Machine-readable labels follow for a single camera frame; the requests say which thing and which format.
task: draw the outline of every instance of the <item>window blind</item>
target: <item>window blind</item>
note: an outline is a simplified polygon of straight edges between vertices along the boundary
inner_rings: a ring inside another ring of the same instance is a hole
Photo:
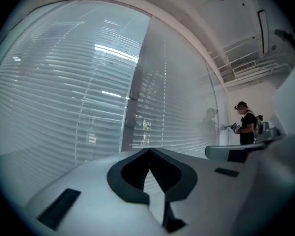
[[[210,76],[212,79],[212,84],[215,92],[216,102],[217,102],[217,109],[218,109],[218,119],[219,119],[219,127],[221,127],[219,131],[219,145],[228,145],[229,143],[229,131],[230,129],[224,129],[223,126],[229,125],[228,120],[228,103],[227,103],[227,94],[223,89],[220,81],[218,80],[216,74],[210,68],[209,64],[206,63],[209,68]]]
[[[11,46],[0,65],[0,174],[19,184],[17,202],[86,161],[121,151],[149,19],[116,4],[72,1]]]
[[[147,36],[133,147],[204,157],[218,142],[215,95],[203,58],[170,26],[152,18]]]

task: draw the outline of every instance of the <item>white wall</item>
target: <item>white wall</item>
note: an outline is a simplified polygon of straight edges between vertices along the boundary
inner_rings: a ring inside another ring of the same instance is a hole
[[[295,135],[295,68],[273,97],[282,132]]]
[[[239,115],[233,109],[233,106],[240,101],[246,102],[256,115],[263,115],[264,121],[270,121],[274,113],[274,102],[272,99],[276,90],[287,76],[287,73],[274,74],[263,79],[228,88],[231,124],[234,122],[240,124],[242,115]],[[232,132],[231,134],[230,144],[239,144],[239,135],[235,135]]]

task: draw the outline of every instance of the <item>person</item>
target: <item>person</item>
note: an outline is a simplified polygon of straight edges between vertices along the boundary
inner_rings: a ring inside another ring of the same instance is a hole
[[[254,131],[257,126],[257,118],[244,101],[240,101],[234,108],[237,109],[238,114],[244,115],[241,119],[241,128],[238,131],[240,134],[240,144],[254,143]]]
[[[206,112],[206,117],[201,121],[201,123],[198,123],[201,132],[214,139],[217,135],[216,122],[214,121],[216,113],[216,109],[209,108]]]
[[[257,115],[256,119],[257,119],[257,124],[254,130],[255,141],[259,136],[259,127],[262,125],[262,121],[264,120],[262,115]]]

